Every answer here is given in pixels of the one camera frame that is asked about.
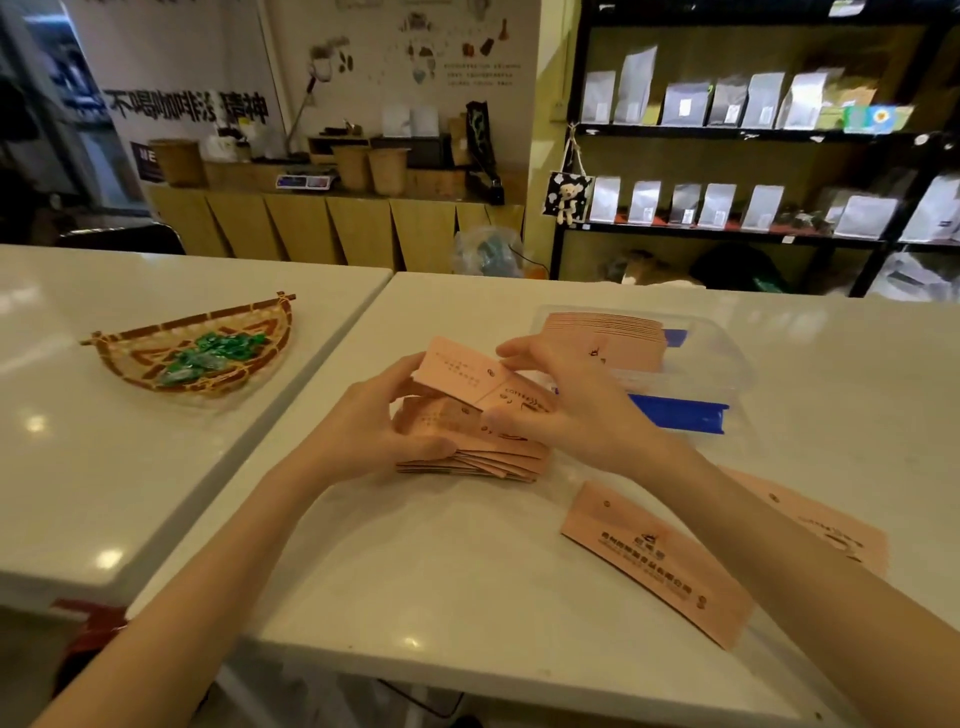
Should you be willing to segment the person's left hand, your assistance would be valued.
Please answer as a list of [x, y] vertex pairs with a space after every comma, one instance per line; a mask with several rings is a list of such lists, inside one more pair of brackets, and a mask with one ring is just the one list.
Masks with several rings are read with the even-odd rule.
[[414, 395], [412, 375], [423, 351], [399, 358], [377, 375], [348, 386], [314, 430], [284, 459], [300, 481], [318, 488], [390, 469], [378, 464], [376, 444], [394, 428], [391, 405]]

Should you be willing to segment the pink paper cup sleeve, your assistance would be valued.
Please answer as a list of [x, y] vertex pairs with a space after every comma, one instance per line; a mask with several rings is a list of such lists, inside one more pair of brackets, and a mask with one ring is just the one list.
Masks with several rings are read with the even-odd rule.
[[479, 411], [498, 407], [546, 413], [556, 396], [530, 378], [469, 346], [436, 336], [412, 379]]

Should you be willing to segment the person's left forearm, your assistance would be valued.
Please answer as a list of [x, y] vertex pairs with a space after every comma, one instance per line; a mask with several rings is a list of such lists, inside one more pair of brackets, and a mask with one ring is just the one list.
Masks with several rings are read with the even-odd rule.
[[30, 724], [186, 728], [298, 522], [342, 458], [294, 452]]

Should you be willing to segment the person's right forearm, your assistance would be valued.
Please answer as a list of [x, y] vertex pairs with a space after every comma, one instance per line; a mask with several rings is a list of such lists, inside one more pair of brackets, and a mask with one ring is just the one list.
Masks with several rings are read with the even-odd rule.
[[668, 436], [630, 478], [666, 505], [873, 728], [960, 728], [960, 632]]

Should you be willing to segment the stack of folded pink sleeves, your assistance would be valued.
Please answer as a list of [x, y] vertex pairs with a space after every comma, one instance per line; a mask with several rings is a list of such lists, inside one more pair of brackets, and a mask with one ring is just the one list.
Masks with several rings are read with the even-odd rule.
[[401, 434], [436, 435], [457, 447], [447, 457], [402, 462], [397, 465], [399, 472], [532, 483], [546, 471], [551, 456], [551, 449], [542, 443], [491, 430], [481, 422], [478, 410], [448, 396], [405, 397], [391, 422]]

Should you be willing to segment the pile of flat pink sleeves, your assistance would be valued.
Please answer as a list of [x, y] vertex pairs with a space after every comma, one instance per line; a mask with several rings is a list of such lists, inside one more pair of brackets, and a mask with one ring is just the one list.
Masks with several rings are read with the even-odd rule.
[[551, 312], [541, 333], [619, 371], [660, 373], [668, 348], [660, 321], [618, 313]]

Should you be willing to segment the pile of green wrapped candies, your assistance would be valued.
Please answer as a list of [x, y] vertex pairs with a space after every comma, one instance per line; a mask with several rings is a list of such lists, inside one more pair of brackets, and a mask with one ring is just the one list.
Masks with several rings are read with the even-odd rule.
[[271, 339], [263, 332], [203, 334], [173, 353], [158, 375], [157, 384], [169, 388], [202, 380], [222, 380], [227, 373], [261, 355], [270, 343]]

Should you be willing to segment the wooden bucket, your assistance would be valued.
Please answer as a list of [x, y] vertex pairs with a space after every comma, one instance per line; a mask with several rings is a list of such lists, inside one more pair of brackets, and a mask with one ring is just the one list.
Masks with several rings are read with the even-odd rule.
[[377, 195], [397, 198], [405, 195], [408, 148], [379, 148], [369, 152], [369, 164]]
[[347, 191], [370, 193], [374, 190], [370, 151], [370, 146], [365, 144], [336, 145], [332, 148], [342, 186]]
[[194, 139], [162, 138], [149, 141], [165, 183], [172, 188], [208, 188], [209, 181]]

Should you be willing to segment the row of white coffee pouches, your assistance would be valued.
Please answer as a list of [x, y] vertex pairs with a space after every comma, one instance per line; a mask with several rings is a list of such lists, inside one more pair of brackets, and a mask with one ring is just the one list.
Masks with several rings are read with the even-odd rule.
[[593, 126], [662, 126], [745, 130], [841, 129], [847, 109], [870, 107], [880, 82], [851, 63], [789, 76], [750, 76], [672, 82], [654, 93], [658, 47], [630, 54], [620, 68], [584, 76], [579, 121]]
[[665, 206], [663, 184], [637, 181], [629, 204], [615, 208], [618, 177], [598, 177], [593, 200], [579, 227], [678, 229], [707, 234], [774, 237], [789, 243], [800, 237], [881, 242], [906, 210], [906, 188], [914, 172], [894, 176], [870, 189], [830, 185], [807, 204], [787, 200], [782, 185], [752, 187], [733, 183], [676, 184]]

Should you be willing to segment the woven bamboo basket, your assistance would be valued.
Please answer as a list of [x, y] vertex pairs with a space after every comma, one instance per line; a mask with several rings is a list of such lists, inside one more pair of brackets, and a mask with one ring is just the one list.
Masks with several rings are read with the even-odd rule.
[[[109, 372], [141, 390], [183, 397], [223, 397], [252, 387], [279, 365], [292, 339], [296, 299], [296, 294], [279, 291], [272, 298], [171, 321], [114, 333], [95, 331], [78, 345], [95, 350]], [[160, 386], [158, 376], [174, 352], [208, 333], [263, 333], [270, 338], [270, 344], [257, 358], [228, 372], [222, 379], [203, 379], [169, 388]]]

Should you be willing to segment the desk lamp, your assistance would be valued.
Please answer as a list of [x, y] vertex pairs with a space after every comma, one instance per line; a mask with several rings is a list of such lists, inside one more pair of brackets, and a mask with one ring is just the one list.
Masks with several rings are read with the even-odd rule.
[[313, 96], [313, 91], [318, 84], [328, 83], [331, 80], [332, 66], [332, 52], [329, 47], [320, 45], [311, 47], [307, 66], [308, 82], [296, 110], [294, 120], [286, 135], [285, 147], [289, 155], [293, 153], [294, 138], [300, 127], [304, 110]]

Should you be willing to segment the red stool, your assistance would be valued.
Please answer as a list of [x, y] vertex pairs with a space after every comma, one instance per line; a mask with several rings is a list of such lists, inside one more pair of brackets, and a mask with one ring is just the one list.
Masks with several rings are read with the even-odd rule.
[[54, 691], [62, 691], [127, 626], [127, 605], [59, 597], [51, 608], [80, 616], [81, 625], [68, 643], [54, 674]]

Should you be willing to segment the white plastic bag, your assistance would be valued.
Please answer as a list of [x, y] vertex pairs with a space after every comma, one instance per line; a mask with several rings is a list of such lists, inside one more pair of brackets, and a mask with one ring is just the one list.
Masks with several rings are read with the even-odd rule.
[[893, 253], [867, 295], [910, 303], [960, 304], [960, 253]]

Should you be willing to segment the green flower print box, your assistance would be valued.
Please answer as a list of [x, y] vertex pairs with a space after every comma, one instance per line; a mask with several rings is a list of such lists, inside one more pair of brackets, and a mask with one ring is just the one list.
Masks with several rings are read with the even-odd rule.
[[843, 108], [846, 135], [888, 136], [905, 129], [914, 112], [912, 104], [852, 104]]

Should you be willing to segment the white standing banner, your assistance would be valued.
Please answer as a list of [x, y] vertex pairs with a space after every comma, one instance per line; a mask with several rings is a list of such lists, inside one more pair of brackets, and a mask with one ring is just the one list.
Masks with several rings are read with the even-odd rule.
[[138, 185], [163, 181], [152, 140], [252, 123], [253, 156], [286, 153], [261, 0], [62, 0]]

